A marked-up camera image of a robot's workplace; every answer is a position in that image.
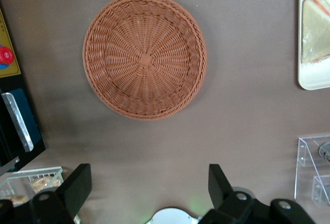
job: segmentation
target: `metal screw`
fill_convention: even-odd
[[[280,201],[278,204],[281,206],[282,209],[289,210],[291,209],[291,205],[286,201]]]
[[[39,197],[39,201],[44,201],[46,199],[48,199],[50,196],[48,194],[42,194],[40,197]]]
[[[237,198],[239,199],[239,200],[242,200],[242,201],[245,201],[245,200],[247,200],[247,196],[245,195],[245,194],[243,194],[243,193],[237,193]]]

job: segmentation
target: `brown table surface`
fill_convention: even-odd
[[[83,68],[89,24],[112,0],[1,0],[47,150],[27,168],[91,163],[83,223],[145,223],[211,207],[208,165],[266,203],[294,198],[298,137],[330,132],[330,89],[297,81],[298,0],[175,0],[199,24],[208,68],[196,98],[159,121],[129,119]]]

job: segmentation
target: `yellow label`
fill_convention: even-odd
[[[4,69],[0,68],[0,78],[19,75],[21,73],[21,70],[20,70],[19,64],[17,63],[14,48],[12,47],[9,33],[8,33],[6,23],[5,23],[1,10],[0,10],[0,45],[3,45],[5,47],[11,49],[12,52],[14,53],[14,57],[15,57],[15,60],[7,68],[4,68]]]

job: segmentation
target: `clear acrylic stand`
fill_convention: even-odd
[[[330,223],[330,162],[320,147],[330,136],[299,138],[294,198],[316,223]]]

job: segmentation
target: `red button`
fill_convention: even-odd
[[[11,64],[14,61],[14,53],[11,49],[1,46],[0,47],[0,64]]]

